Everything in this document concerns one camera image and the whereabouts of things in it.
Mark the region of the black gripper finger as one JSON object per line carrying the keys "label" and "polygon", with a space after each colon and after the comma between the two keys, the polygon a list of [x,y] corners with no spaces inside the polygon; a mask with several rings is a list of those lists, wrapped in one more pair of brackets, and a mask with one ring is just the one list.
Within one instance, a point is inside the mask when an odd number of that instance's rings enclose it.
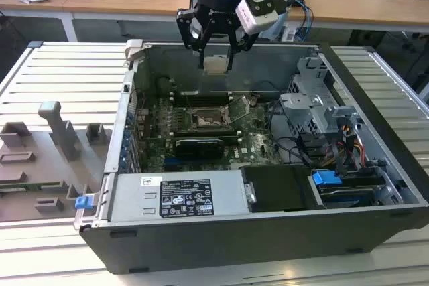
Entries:
{"label": "black gripper finger", "polygon": [[[198,68],[204,68],[204,52],[208,41],[214,33],[214,23],[212,10],[207,7],[195,7],[194,9],[179,9],[176,16],[176,23],[185,47],[199,53]],[[196,20],[201,28],[200,33],[195,38],[192,35],[192,21]]]}
{"label": "black gripper finger", "polygon": [[249,51],[259,37],[258,32],[254,34],[244,32],[243,36],[238,40],[237,31],[240,27],[241,24],[237,18],[227,20],[227,35],[229,38],[227,70],[232,69],[235,54]]}

